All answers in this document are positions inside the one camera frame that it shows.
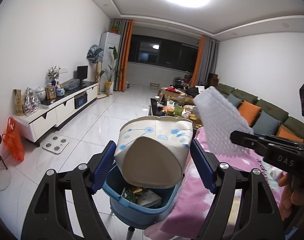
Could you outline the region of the person's right hand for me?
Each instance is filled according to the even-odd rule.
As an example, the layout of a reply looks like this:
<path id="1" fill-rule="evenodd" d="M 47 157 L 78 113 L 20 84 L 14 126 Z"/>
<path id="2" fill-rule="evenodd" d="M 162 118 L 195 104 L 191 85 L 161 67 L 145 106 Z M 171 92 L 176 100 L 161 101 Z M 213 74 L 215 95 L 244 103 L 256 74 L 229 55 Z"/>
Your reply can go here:
<path id="1" fill-rule="evenodd" d="M 279 204 L 279 211 L 282 220 L 285 220 L 291 215 L 293 205 L 304 206 L 304 188 L 296 189 L 292 191 L 291 179 L 292 176 L 287 173 L 278 182 L 279 187 L 284 187 Z M 298 220 L 296 227 L 299 227 L 303 221 L 304 221 L 304 213 Z"/>

